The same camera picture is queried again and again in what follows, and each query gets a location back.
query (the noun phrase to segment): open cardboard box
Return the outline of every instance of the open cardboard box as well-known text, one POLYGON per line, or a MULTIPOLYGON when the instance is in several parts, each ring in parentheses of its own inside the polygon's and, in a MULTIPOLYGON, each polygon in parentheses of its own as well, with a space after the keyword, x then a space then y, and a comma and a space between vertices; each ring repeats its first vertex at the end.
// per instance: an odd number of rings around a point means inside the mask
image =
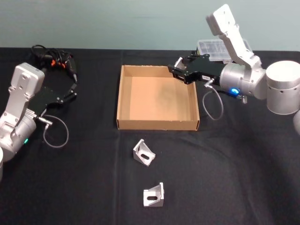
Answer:
POLYGON ((165 66, 122 66, 118 129, 198 130, 195 83, 173 78, 165 66))

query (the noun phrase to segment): blue led light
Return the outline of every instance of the blue led light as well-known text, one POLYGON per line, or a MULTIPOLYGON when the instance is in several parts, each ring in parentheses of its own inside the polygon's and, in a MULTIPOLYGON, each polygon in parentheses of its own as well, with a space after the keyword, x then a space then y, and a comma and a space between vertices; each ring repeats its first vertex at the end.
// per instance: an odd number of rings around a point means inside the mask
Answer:
POLYGON ((229 90, 229 93, 232 94, 232 95, 238 96, 239 93, 240 93, 240 90, 237 89, 237 88, 231 88, 231 89, 229 90))

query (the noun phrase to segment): metal angle bracket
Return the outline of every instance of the metal angle bracket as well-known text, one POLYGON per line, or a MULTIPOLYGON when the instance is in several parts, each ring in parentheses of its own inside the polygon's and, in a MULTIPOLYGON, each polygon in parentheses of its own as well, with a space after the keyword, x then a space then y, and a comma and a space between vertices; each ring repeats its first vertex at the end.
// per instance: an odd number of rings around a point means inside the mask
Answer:
POLYGON ((164 195, 164 184, 162 182, 149 190, 144 190, 144 207, 162 207, 164 205, 164 195))
POLYGON ((148 148, 144 140, 141 139, 139 143, 133 148, 133 158, 136 161, 149 166, 152 160, 154 160, 155 154, 148 148))

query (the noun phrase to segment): wall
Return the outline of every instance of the wall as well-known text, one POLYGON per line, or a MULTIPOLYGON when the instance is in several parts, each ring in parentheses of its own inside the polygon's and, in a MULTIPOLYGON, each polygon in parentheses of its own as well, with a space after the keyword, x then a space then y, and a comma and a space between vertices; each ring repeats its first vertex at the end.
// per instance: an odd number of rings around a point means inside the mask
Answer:
POLYGON ((252 49, 300 49, 296 0, 0 0, 0 47, 191 50, 224 3, 252 49))

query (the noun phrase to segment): black tablecloth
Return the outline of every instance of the black tablecloth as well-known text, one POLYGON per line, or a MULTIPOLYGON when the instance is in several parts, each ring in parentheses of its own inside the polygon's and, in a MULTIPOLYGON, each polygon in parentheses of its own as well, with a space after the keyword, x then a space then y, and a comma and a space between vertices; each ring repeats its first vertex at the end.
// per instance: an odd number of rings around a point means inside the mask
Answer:
MULTIPOLYGON (((37 225, 298 225, 300 224, 300 136, 292 116, 278 116, 266 101, 248 104, 223 97, 219 121, 204 115, 198 132, 119 131, 117 96, 122 64, 167 65, 180 51, 71 50, 79 73, 78 98, 52 111, 70 130, 60 150, 42 141, 38 125, 30 141, 4 165, 0 224, 37 225), (157 157, 150 167, 133 160, 144 139, 157 157), (165 186, 162 208, 144 208, 143 190, 165 186)), ((14 67, 28 49, 0 49, 0 112, 8 99, 14 67)), ((299 61, 298 52, 256 52, 263 67, 299 61)), ((47 75, 66 88, 63 73, 47 75)), ((197 84, 200 112, 206 90, 197 84)), ((210 110, 217 113, 212 96, 210 110)), ((65 131, 53 128, 63 140, 65 131)))

